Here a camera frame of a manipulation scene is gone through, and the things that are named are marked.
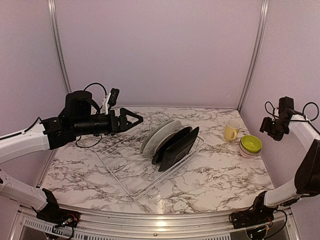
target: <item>dish rack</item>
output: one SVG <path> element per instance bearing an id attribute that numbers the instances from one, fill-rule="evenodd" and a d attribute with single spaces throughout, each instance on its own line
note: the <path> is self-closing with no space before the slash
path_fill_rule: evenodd
<path id="1" fill-rule="evenodd" d="M 104 137 L 105 147 L 94 150 L 105 168 L 135 202 L 181 169 L 204 143 L 198 136 L 183 159 L 165 172 L 159 172 L 159 165 L 152 165 L 152 158 L 142 155 L 141 146 L 154 129 L 171 119 L 164 112 L 155 112 L 144 117 L 141 124 L 128 132 Z"/>

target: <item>yellow mug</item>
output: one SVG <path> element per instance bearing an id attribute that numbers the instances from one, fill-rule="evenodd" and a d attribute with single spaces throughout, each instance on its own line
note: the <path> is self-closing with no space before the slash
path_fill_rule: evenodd
<path id="1" fill-rule="evenodd" d="M 226 122 L 223 137 L 226 141 L 230 142 L 237 138 L 239 129 L 241 127 L 240 122 L 234 119 L 230 119 Z"/>

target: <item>marble countertop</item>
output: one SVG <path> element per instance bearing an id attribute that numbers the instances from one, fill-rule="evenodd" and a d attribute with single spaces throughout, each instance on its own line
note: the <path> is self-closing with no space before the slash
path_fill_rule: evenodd
<path id="1" fill-rule="evenodd" d="M 258 193 L 274 188 L 260 155 L 243 158 L 239 140 L 249 134 L 237 110 L 177 107 L 128 107 L 148 116 L 161 111 L 184 126 L 200 127 L 204 144 L 184 167 L 138 202 L 125 192 L 96 154 L 95 148 L 75 143 L 61 147 L 46 175 L 43 188 L 53 192 L 58 203 L 122 213 L 184 214 L 249 207 Z M 229 119 L 241 123 L 238 138 L 225 142 Z M 90 145 L 96 138 L 85 137 Z"/>

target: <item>purple wall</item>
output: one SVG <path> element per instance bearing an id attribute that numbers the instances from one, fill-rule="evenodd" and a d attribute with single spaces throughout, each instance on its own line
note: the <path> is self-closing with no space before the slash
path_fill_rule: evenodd
<path id="1" fill-rule="evenodd" d="M 320 105 L 320 1 L 271 1 L 263 46 L 254 78 L 241 115 L 250 132 L 262 139 L 262 157 L 275 186 L 292 179 L 305 156 L 294 134 L 276 142 L 259 132 L 267 116 L 266 101 L 278 106 L 281 97 L 304 104 Z M 315 109 L 307 112 L 311 118 Z M 320 129 L 320 119 L 314 122 Z M 319 239 L 320 196 L 304 199 L 292 206 L 302 240 Z"/>
<path id="2" fill-rule="evenodd" d="M 120 105 L 235 109 L 260 9 L 257 0 L 57 0 L 71 87 L 119 88 Z"/>
<path id="3" fill-rule="evenodd" d="M 0 1 L 0 136 L 57 115 L 65 90 L 46 1 Z M 49 152 L 4 163 L 13 177 L 36 185 Z M 0 197 L 1 239 L 7 239 L 19 204 Z"/>

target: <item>green bowl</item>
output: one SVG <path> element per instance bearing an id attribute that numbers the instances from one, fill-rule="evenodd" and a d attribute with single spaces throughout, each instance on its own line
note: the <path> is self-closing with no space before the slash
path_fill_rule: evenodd
<path id="1" fill-rule="evenodd" d="M 262 148 L 262 142 L 253 135 L 246 135 L 241 138 L 241 144 L 249 153 L 257 154 Z"/>

